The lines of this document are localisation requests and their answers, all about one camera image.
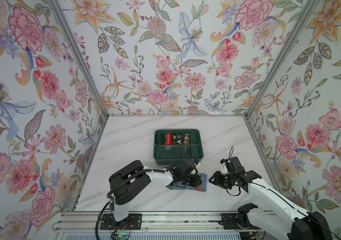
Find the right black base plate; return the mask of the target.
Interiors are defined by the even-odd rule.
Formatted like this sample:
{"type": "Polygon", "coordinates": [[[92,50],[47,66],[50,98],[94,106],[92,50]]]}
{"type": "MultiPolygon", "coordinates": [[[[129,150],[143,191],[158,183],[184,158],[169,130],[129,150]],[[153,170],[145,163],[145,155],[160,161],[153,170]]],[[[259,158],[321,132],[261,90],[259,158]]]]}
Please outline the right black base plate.
{"type": "Polygon", "coordinates": [[[236,213],[220,214],[221,220],[218,224],[225,230],[249,230],[257,229],[257,226],[251,224],[248,214],[253,210],[261,210],[253,203],[245,204],[237,209],[236,213]]]}

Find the blue green orange sock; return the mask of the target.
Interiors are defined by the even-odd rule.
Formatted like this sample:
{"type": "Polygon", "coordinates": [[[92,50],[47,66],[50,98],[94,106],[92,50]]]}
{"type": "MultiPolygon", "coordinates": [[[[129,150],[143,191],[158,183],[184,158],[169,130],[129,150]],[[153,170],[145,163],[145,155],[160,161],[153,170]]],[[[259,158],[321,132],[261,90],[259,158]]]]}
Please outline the blue green orange sock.
{"type": "Polygon", "coordinates": [[[207,190],[207,174],[201,174],[200,180],[201,180],[201,184],[199,184],[196,187],[184,186],[184,185],[180,184],[177,186],[169,186],[167,188],[169,190],[174,190],[174,191],[190,190],[190,191],[206,192],[206,190],[207,190]]]}

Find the red rolled sock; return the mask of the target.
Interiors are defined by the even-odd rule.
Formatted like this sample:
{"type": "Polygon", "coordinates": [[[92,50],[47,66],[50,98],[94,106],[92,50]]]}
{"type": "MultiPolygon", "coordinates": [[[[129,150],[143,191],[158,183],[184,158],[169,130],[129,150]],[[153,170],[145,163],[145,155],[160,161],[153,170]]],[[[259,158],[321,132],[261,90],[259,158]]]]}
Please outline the red rolled sock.
{"type": "Polygon", "coordinates": [[[171,133],[164,135],[164,144],[165,145],[173,145],[173,135],[171,133]]]}

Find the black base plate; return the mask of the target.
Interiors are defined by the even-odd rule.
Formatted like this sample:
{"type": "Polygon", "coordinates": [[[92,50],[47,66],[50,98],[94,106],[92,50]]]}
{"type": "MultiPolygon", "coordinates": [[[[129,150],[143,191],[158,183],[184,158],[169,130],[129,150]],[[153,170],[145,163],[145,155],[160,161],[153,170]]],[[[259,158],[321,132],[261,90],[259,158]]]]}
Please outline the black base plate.
{"type": "Polygon", "coordinates": [[[103,214],[101,217],[101,230],[140,230],[142,214],[129,214],[127,218],[117,222],[113,214],[103,214]]]}
{"type": "Polygon", "coordinates": [[[225,230],[249,230],[257,229],[257,226],[251,224],[248,214],[253,210],[261,210],[253,203],[245,204],[237,209],[236,213],[220,214],[221,220],[218,224],[225,230]]]}

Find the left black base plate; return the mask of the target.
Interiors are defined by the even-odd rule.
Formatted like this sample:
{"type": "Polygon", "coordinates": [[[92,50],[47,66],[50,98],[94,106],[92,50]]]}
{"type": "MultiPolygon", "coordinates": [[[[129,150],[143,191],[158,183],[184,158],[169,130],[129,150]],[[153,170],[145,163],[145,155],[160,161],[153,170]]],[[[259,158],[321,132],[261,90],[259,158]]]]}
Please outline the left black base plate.
{"type": "Polygon", "coordinates": [[[101,230],[140,230],[142,214],[129,214],[127,218],[117,222],[113,214],[103,214],[101,217],[101,230]]]}

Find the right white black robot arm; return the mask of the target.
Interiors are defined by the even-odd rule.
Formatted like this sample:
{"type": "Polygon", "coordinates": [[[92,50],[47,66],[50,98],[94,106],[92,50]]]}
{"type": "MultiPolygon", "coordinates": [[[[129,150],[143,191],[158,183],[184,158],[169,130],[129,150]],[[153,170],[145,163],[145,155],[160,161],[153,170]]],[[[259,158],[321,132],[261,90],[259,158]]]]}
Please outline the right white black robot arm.
{"type": "Polygon", "coordinates": [[[226,230],[256,227],[278,240],[333,240],[337,237],[321,213],[311,213],[293,203],[271,187],[261,175],[246,171],[237,157],[221,160],[220,171],[215,172],[209,182],[227,191],[237,187],[240,192],[260,200],[273,212],[269,214],[253,203],[245,204],[234,215],[221,215],[226,230]]]}

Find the black white patterned rolled sock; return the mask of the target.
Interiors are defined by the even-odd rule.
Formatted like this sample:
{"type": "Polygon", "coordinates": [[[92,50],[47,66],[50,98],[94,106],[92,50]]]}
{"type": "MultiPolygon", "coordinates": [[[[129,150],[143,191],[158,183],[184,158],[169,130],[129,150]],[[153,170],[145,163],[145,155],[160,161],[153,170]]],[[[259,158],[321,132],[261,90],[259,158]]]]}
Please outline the black white patterned rolled sock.
{"type": "Polygon", "coordinates": [[[181,134],[180,133],[174,133],[172,142],[174,145],[181,145],[182,144],[181,134]]]}

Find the green plastic divider tray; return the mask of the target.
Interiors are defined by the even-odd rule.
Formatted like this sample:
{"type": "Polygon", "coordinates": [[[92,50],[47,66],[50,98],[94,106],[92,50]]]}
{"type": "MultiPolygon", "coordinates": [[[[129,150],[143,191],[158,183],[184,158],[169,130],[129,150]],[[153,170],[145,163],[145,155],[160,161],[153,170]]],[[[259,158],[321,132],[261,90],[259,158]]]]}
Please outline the green plastic divider tray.
{"type": "Polygon", "coordinates": [[[180,165],[186,160],[204,158],[197,129],[159,129],[154,132],[153,158],[159,166],[180,165]]]}

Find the brown patterned rolled sock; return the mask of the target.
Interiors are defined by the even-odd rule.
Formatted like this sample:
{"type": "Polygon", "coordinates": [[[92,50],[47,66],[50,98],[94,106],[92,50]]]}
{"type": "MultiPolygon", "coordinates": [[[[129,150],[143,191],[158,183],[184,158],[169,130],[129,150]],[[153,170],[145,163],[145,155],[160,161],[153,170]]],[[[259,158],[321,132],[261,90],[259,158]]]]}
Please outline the brown patterned rolled sock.
{"type": "Polygon", "coordinates": [[[182,144],[183,145],[190,145],[191,141],[190,141],[190,134],[184,134],[182,135],[182,144]]]}

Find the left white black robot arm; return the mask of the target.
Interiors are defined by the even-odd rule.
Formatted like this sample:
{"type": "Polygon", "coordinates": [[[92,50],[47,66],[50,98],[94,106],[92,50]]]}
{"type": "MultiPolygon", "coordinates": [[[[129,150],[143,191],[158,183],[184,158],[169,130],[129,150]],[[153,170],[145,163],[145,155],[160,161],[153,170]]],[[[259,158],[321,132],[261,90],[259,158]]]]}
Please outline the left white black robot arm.
{"type": "Polygon", "coordinates": [[[128,218],[128,203],[149,184],[156,184],[171,190],[206,191],[206,175],[198,172],[200,162],[194,159],[173,161],[167,168],[154,169],[136,160],[109,178],[109,210],[118,223],[128,218]]]}

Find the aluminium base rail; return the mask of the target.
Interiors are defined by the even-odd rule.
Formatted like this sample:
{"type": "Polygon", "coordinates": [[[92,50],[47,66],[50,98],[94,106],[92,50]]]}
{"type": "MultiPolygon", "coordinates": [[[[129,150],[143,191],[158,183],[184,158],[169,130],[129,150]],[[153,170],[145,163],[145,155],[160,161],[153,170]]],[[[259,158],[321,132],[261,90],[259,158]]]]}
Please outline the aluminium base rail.
{"type": "MultiPolygon", "coordinates": [[[[70,212],[61,214],[53,224],[54,233],[95,233],[97,212],[70,212]]],[[[113,217],[100,221],[100,233],[112,232],[123,226],[131,232],[250,232],[261,227],[239,227],[234,222],[236,212],[132,212],[133,217],[121,224],[114,224],[113,217]]]]}

